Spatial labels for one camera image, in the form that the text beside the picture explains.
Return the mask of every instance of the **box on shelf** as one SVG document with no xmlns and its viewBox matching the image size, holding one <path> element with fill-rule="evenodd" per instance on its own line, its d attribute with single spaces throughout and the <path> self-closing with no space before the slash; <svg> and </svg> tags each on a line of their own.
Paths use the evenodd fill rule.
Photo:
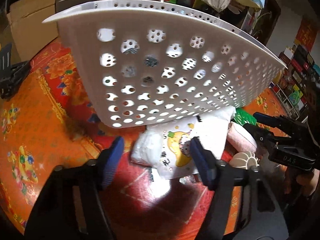
<svg viewBox="0 0 320 240">
<path fill-rule="evenodd" d="M 19 0 L 10 5 L 6 19 L 1 17 L 0 25 L 7 26 L 0 34 L 0 43 L 12 43 L 12 64 L 31 60 L 58 36 L 56 23 L 42 23 L 55 14 L 54 3 L 55 0 Z"/>
</svg>

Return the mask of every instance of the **orange tablecloth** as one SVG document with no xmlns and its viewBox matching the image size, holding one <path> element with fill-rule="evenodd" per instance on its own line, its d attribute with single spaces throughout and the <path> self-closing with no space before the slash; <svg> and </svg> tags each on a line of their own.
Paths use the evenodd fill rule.
<svg viewBox="0 0 320 240">
<path fill-rule="evenodd" d="M 171 180 L 168 191 L 152 180 L 150 169 L 130 163 L 132 143 L 145 127 L 102 129 L 70 49 L 59 39 L 31 64 L 32 73 L 17 95 L 0 109 L 0 205 L 18 230 L 23 233 L 54 166 L 82 165 L 121 135 L 125 153 L 114 182 L 101 193 L 118 239 L 194 239 L 213 192 L 193 176 Z M 269 89 L 245 109 L 284 114 Z"/>
</svg>

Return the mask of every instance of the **floral pattern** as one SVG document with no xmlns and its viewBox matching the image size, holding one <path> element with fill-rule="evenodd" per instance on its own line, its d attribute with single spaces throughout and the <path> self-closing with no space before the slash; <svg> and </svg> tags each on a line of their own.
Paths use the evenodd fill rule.
<svg viewBox="0 0 320 240">
<path fill-rule="evenodd" d="M 71 74 L 72 70 L 76 67 L 71 53 L 62 57 L 54 58 L 48 62 L 46 73 L 50 74 L 50 79 L 63 76 L 64 74 Z"/>
<path fill-rule="evenodd" d="M 265 114 L 268 114 L 268 104 L 266 103 L 266 98 L 265 97 L 263 97 L 262 95 L 260 95 L 260 96 L 258 96 L 257 98 L 256 98 L 256 100 L 257 100 L 257 105 L 258 106 L 261 106 L 262 105 L 262 108 L 263 108 L 263 111 L 264 111 L 264 113 Z"/>
<path fill-rule="evenodd" d="M 36 200 L 33 184 L 38 183 L 38 177 L 34 171 L 32 153 L 20 146 L 18 151 L 10 151 L 7 156 L 8 161 L 13 164 L 12 175 L 19 190 L 25 196 L 26 202 L 33 206 Z"/>
<path fill-rule="evenodd" d="M 4 184 L 1 181 L 1 179 L 0 179 L 0 206 L 5 212 L 9 212 L 10 214 L 12 214 L 14 220 L 22 226 L 23 230 L 25 230 L 27 222 L 20 215 L 17 215 L 12 209 L 12 206 L 10 204 L 10 197 L 8 196 L 8 191 L 4 187 Z"/>
<path fill-rule="evenodd" d="M 62 88 L 62 95 L 71 97 L 71 104 L 74 106 L 89 102 L 81 78 L 75 70 L 68 70 L 65 72 L 61 77 L 61 83 L 58 88 Z"/>
<path fill-rule="evenodd" d="M 17 107 L 14 107 L 13 104 L 11 104 L 11 107 L 9 110 L 4 109 L 1 114 L 2 118 L 2 133 L 4 135 L 3 140 L 6 141 L 7 134 L 10 133 L 12 126 L 16 123 L 17 116 L 20 112 L 20 109 Z"/>
</svg>

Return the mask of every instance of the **basket hole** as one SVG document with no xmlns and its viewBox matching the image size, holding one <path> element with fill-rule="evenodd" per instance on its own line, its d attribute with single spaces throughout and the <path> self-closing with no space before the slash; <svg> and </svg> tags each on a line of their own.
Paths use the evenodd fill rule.
<svg viewBox="0 0 320 240">
<path fill-rule="evenodd" d="M 180 77 L 180 78 L 178 78 L 178 79 L 175 81 L 175 84 L 176 84 L 178 87 L 183 87 L 183 86 L 185 86 L 187 83 L 188 83 L 188 80 L 187 80 L 187 78 L 185 78 L 185 77 Z"/>
<path fill-rule="evenodd" d="M 200 79 L 203 79 L 205 76 L 205 70 L 204 69 L 200 69 L 198 70 L 194 75 L 193 77 L 200 80 Z"/>
<path fill-rule="evenodd" d="M 161 74 L 162 78 L 172 78 L 176 74 L 174 67 L 165 67 Z"/>
<path fill-rule="evenodd" d="M 173 43 L 166 50 L 167 56 L 173 57 L 173 58 L 180 57 L 182 53 L 183 53 L 183 50 L 179 43 Z"/>
<path fill-rule="evenodd" d="M 107 93 L 106 99 L 109 101 L 116 101 L 118 99 L 118 96 L 114 93 Z"/>
<path fill-rule="evenodd" d="M 228 60 L 228 65 L 232 66 L 233 64 L 236 63 L 236 56 L 232 56 L 229 60 Z"/>
<path fill-rule="evenodd" d="M 215 94 L 213 95 L 214 97 L 217 97 L 218 95 L 220 95 L 222 92 L 219 91 L 219 92 L 215 92 Z"/>
<path fill-rule="evenodd" d="M 236 74 L 238 71 L 239 71 L 239 68 L 236 67 L 236 68 L 233 70 L 233 74 Z"/>
<path fill-rule="evenodd" d="M 166 38 L 166 34 L 161 30 L 149 30 L 148 31 L 147 39 L 150 42 L 159 43 L 159 42 L 165 40 L 165 38 Z"/>
<path fill-rule="evenodd" d="M 200 49 L 204 45 L 204 38 L 193 36 L 190 40 L 190 46 L 195 49 Z"/>
<path fill-rule="evenodd" d="M 138 95 L 138 100 L 149 100 L 151 98 L 149 93 L 142 93 Z"/>
<path fill-rule="evenodd" d="M 138 110 L 138 111 L 144 111 L 144 110 L 146 110 L 146 109 L 148 109 L 148 107 L 145 106 L 145 105 L 140 105 L 140 106 L 137 107 L 137 110 Z"/>
<path fill-rule="evenodd" d="M 125 100 L 123 101 L 124 106 L 133 106 L 134 102 L 132 100 Z"/>
<path fill-rule="evenodd" d="M 196 93 L 196 94 L 195 94 L 195 98 L 199 98 L 199 97 L 201 97 L 201 96 L 203 96 L 203 93 L 202 93 L 202 92 L 199 92 L 199 93 Z"/>
<path fill-rule="evenodd" d="M 223 79 L 225 79 L 225 77 L 226 77 L 226 74 L 221 74 L 221 75 L 219 76 L 219 79 L 223 80 Z"/>
<path fill-rule="evenodd" d="M 136 75 L 136 68 L 132 66 L 123 66 L 121 69 L 121 74 L 124 77 L 134 77 Z"/>
<path fill-rule="evenodd" d="M 211 71 L 212 71 L 213 73 L 217 73 L 217 72 L 219 72 L 221 69 L 222 69 L 222 63 L 221 63 L 221 62 L 218 62 L 218 63 L 216 63 L 216 64 L 214 64 L 214 65 L 212 66 Z"/>
<path fill-rule="evenodd" d="M 164 103 L 164 100 L 163 99 L 156 99 L 156 100 L 152 101 L 152 103 L 156 106 L 159 106 Z"/>
<path fill-rule="evenodd" d="M 226 86 L 228 86 L 230 83 L 231 83 L 231 81 L 230 81 L 230 80 L 227 80 L 226 82 L 224 82 L 223 86 L 226 87 Z"/>
<path fill-rule="evenodd" d="M 119 115 L 113 115 L 113 116 L 110 117 L 110 119 L 113 120 L 113 121 L 117 121 L 117 120 L 120 120 L 121 117 Z"/>
<path fill-rule="evenodd" d="M 171 99 L 175 99 L 175 98 L 178 98 L 179 97 L 179 94 L 172 94 L 172 95 L 170 95 L 170 98 Z"/>
<path fill-rule="evenodd" d="M 101 28 L 97 32 L 97 38 L 99 41 L 107 42 L 112 41 L 116 37 L 114 29 Z"/>
<path fill-rule="evenodd" d="M 117 80 L 112 76 L 104 77 L 102 83 L 107 87 L 112 87 L 117 83 Z"/>
<path fill-rule="evenodd" d="M 244 52 L 244 53 L 242 53 L 240 58 L 241 58 L 241 60 L 245 60 L 248 56 L 249 56 L 249 53 L 248 52 Z"/>
<path fill-rule="evenodd" d="M 204 62 L 210 62 L 214 59 L 214 53 L 211 51 L 206 51 L 203 55 L 202 55 L 202 60 Z"/>
<path fill-rule="evenodd" d="M 164 106 L 165 109 L 171 109 L 174 107 L 174 104 L 167 104 Z"/>
<path fill-rule="evenodd" d="M 221 48 L 221 54 L 222 55 L 227 55 L 231 51 L 231 47 L 229 45 L 223 45 Z"/>
<path fill-rule="evenodd" d="M 119 110 L 119 108 L 118 108 L 118 106 L 112 105 L 112 106 L 109 106 L 109 107 L 108 107 L 108 110 L 109 110 L 110 112 L 117 112 L 117 111 Z"/>
<path fill-rule="evenodd" d="M 212 83 L 212 81 L 211 81 L 210 79 L 208 79 L 207 81 L 205 81 L 205 82 L 203 83 L 203 85 L 204 85 L 205 87 L 207 87 L 207 86 L 209 86 L 211 83 Z"/>
<path fill-rule="evenodd" d="M 103 67 L 112 67 L 116 64 L 116 58 L 110 53 L 103 53 L 100 56 L 100 65 Z"/>
<path fill-rule="evenodd" d="M 155 67 L 159 62 L 154 56 L 146 56 L 144 63 L 149 67 Z"/>
<path fill-rule="evenodd" d="M 145 114 L 138 114 L 136 115 L 136 118 L 144 118 L 146 115 Z"/>
<path fill-rule="evenodd" d="M 124 54 L 136 54 L 140 48 L 135 40 L 126 40 L 122 42 L 120 51 Z"/>
<path fill-rule="evenodd" d="M 191 70 L 196 66 L 196 60 L 194 58 L 186 58 L 182 62 L 182 69 L 184 70 Z"/>
<path fill-rule="evenodd" d="M 196 87 L 189 87 L 188 89 L 187 89 L 187 92 L 188 93 L 191 93 L 192 91 L 195 91 L 196 90 Z"/>
<path fill-rule="evenodd" d="M 121 89 L 121 92 L 127 95 L 133 94 L 135 91 L 136 89 L 132 85 L 126 85 Z"/>
<path fill-rule="evenodd" d="M 157 87 L 157 94 L 164 94 L 169 91 L 169 87 L 167 85 L 161 85 Z"/>
<path fill-rule="evenodd" d="M 149 111 L 150 114 L 155 114 L 155 113 L 158 113 L 158 112 L 160 112 L 159 109 L 152 109 L 152 110 Z"/>
</svg>

